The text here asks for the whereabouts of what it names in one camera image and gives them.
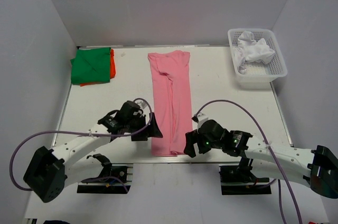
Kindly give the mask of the pink t shirt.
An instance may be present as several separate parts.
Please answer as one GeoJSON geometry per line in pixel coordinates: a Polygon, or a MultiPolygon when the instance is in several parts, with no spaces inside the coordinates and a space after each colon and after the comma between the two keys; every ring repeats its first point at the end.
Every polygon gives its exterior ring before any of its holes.
{"type": "Polygon", "coordinates": [[[190,53],[149,53],[154,113],[162,138],[152,138],[155,156],[182,155],[185,134],[192,131],[192,105],[189,76],[190,53]]]}

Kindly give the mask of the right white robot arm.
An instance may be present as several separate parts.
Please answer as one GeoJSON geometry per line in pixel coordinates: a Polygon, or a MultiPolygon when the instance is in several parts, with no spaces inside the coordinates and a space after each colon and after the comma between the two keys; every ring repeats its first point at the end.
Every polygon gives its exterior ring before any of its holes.
{"type": "Polygon", "coordinates": [[[337,199],[337,157],[325,146],[312,150],[267,145],[250,133],[228,131],[212,119],[186,133],[185,137],[184,153],[191,158],[212,149],[240,158],[238,165],[220,168],[223,183],[248,185],[262,178],[280,179],[304,185],[323,197],[337,199]]]}

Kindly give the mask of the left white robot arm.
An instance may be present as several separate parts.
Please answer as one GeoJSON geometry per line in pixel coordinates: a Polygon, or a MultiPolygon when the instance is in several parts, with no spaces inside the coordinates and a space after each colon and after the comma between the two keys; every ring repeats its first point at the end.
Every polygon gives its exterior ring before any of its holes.
{"type": "Polygon", "coordinates": [[[112,110],[86,133],[62,145],[38,148],[24,174],[24,182],[44,202],[54,200],[64,188],[78,182],[107,181],[111,177],[110,160],[94,151],[119,137],[133,142],[150,137],[163,138],[154,112],[143,113],[148,102],[142,98],[126,101],[112,110]]]}

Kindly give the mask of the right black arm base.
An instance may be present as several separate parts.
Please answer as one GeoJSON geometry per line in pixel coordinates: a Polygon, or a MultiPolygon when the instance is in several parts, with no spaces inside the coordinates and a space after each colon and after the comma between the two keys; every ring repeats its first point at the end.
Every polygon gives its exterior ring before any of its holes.
{"type": "Polygon", "coordinates": [[[240,174],[235,165],[219,166],[222,195],[269,195],[272,180],[240,174]]]}

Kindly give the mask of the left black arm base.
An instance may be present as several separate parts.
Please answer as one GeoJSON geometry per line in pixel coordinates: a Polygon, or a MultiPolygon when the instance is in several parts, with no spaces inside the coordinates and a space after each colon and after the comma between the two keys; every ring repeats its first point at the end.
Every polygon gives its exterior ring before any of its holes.
{"type": "Polygon", "coordinates": [[[133,180],[133,165],[119,164],[103,170],[97,179],[79,183],[78,194],[127,194],[133,180]]]}

